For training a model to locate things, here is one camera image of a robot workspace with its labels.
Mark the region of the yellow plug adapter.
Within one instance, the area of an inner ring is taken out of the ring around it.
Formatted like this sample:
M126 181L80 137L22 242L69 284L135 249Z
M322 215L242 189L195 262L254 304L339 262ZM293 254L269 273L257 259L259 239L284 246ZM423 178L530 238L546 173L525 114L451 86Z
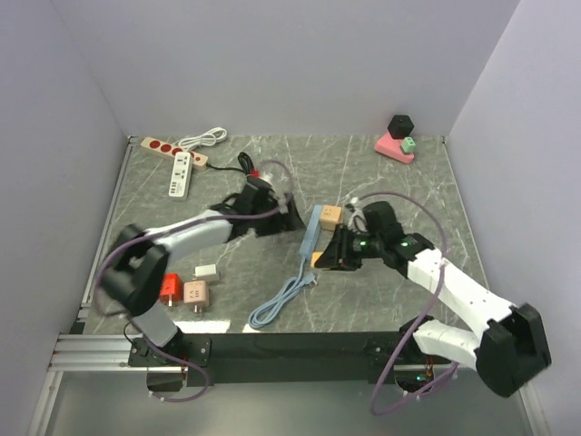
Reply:
M317 261L322 256L322 252L313 252L310 258L310 267L317 268Z

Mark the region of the orange cube adapter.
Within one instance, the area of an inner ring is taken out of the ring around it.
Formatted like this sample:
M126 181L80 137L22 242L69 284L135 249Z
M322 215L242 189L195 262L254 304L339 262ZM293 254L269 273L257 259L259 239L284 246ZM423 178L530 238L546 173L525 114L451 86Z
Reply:
M335 205L325 204L320 211L320 228L322 230L334 231L342 223L342 208Z

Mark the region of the white charger plug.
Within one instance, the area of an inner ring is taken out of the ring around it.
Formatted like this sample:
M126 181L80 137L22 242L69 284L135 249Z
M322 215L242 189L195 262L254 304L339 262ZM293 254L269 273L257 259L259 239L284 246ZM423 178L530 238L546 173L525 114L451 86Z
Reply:
M216 264L205 264L194 268L193 277L196 281L218 282L220 273Z

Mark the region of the beige red power strip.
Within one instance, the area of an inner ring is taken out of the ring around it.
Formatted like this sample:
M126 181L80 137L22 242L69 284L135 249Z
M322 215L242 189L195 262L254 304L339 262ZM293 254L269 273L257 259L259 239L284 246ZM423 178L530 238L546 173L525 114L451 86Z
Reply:
M209 158L205 154L186 151L180 146L152 137L142 139L140 146L145 151L170 159L174 159L178 153L187 153L192 158L192 168L199 171L206 170L207 164L209 163Z

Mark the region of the beige pink cube adapter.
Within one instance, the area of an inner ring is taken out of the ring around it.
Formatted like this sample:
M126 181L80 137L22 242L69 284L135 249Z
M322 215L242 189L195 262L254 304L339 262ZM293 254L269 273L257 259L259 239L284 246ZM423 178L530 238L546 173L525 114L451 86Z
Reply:
M203 312L210 305L210 291L206 281L191 281L183 285L183 303L194 313Z

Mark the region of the red cube plug adapter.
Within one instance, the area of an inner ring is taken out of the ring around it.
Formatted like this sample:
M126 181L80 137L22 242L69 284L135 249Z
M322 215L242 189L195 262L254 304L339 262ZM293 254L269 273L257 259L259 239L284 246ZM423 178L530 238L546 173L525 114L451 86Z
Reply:
M159 301L173 307L183 299L183 282L177 273L166 273L163 276Z

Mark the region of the white usb power strip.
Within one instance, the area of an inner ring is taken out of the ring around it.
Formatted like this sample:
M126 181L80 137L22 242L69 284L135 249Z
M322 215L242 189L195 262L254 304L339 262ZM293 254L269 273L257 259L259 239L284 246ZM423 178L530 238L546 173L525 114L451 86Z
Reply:
M178 152L174 156L168 195L174 200L185 200L190 188L192 175L192 156L187 152Z

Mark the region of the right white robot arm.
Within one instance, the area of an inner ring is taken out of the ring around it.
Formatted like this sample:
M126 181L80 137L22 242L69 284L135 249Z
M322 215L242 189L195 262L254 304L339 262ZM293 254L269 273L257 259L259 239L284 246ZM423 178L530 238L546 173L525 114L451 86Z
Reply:
M313 267L352 272L380 259L405 279L430 292L465 324L459 329L426 313L400 330L388 366L399 355L408 362L437 356L474 370L496 395L507 398L552 363L541 315L528 303L516 306L474 281L419 233L405 233L387 202L370 203L362 224L339 224Z

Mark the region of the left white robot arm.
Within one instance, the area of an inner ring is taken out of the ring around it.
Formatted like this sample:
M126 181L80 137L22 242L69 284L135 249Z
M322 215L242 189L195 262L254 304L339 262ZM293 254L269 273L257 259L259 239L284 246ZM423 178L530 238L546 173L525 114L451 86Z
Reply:
M95 278L95 289L120 304L129 322L149 341L162 365L185 357L183 333L159 296L167 269L197 251L236 240L249 231L258 237L302 230L293 189L277 189L250 176L241 191L178 223L123 228Z

